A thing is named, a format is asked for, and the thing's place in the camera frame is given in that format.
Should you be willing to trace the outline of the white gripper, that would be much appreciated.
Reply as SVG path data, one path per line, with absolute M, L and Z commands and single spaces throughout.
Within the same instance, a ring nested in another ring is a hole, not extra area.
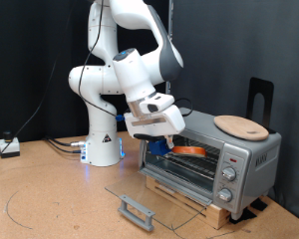
M 135 118 L 132 113 L 126 113 L 125 122 L 131 137 L 164 136 L 169 149 L 174 147 L 173 135 L 181 133 L 185 128 L 181 112 L 175 105 L 160 113 L 149 114 L 145 119 Z

